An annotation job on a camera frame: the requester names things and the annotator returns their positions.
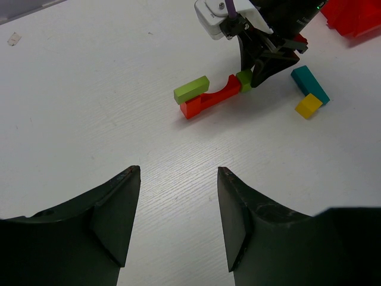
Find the white table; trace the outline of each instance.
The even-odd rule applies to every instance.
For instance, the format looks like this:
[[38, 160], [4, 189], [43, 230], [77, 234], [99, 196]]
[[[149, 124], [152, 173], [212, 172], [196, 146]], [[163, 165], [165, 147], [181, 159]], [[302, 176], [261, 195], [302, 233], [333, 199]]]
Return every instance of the white table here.
[[381, 37], [349, 47], [322, 15], [305, 29], [298, 66], [331, 98], [311, 120], [294, 111], [289, 69], [187, 121], [173, 89], [207, 75], [216, 91], [240, 62], [237, 40], [211, 40], [193, 2], [67, 1], [0, 26], [0, 217], [140, 165], [119, 285], [234, 285], [218, 166], [309, 215], [381, 203]]

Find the white robot part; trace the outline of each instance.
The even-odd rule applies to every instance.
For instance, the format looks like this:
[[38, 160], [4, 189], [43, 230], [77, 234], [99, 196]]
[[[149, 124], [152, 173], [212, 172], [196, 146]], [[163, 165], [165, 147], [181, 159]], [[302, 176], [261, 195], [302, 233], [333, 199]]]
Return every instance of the white robot part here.
[[[261, 13], [249, 0], [235, 0], [237, 13], [245, 17], [252, 25], [264, 33], [272, 34], [274, 31], [267, 25]], [[197, 17], [214, 40], [223, 37], [220, 24], [227, 18], [228, 13], [224, 0], [197, 0], [195, 2]]]

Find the yellow block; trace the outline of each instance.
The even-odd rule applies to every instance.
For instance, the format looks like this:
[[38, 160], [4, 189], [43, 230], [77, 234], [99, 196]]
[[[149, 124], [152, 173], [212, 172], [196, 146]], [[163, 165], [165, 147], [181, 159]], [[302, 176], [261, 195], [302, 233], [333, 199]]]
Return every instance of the yellow block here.
[[304, 118], [309, 119], [322, 104], [313, 94], [309, 94], [299, 102], [295, 110]]

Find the red block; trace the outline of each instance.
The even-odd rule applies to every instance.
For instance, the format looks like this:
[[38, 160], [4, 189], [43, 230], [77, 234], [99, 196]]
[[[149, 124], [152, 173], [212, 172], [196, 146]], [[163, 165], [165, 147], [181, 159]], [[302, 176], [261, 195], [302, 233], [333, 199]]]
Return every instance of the red block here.
[[380, 0], [330, 0], [321, 12], [342, 36], [357, 37], [381, 27]]
[[300, 42], [300, 43], [306, 43], [306, 44], [308, 44], [307, 39], [305, 37], [303, 37], [302, 35], [300, 35], [300, 34], [297, 34], [293, 40], [295, 42]]
[[190, 119], [193, 116], [199, 114], [202, 110], [205, 110], [211, 106], [220, 103], [239, 93], [241, 89], [241, 83], [235, 75], [230, 75], [226, 86], [213, 94], [201, 94], [189, 101], [180, 104], [180, 109], [183, 112], [185, 118]]

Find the teal block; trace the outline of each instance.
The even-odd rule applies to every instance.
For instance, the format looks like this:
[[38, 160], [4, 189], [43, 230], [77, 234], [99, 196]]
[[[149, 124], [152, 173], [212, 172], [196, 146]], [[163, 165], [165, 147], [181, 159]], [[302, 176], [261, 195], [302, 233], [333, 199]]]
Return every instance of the teal block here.
[[330, 101], [328, 95], [307, 66], [293, 70], [291, 76], [305, 96], [313, 94], [323, 105]]
[[174, 100], [180, 105], [192, 98], [197, 97], [209, 90], [209, 80], [206, 76], [202, 76], [199, 79], [195, 79], [192, 82], [187, 83], [174, 90]]
[[251, 89], [252, 71], [250, 69], [240, 71], [236, 74], [236, 77], [241, 83], [241, 92], [246, 92]]

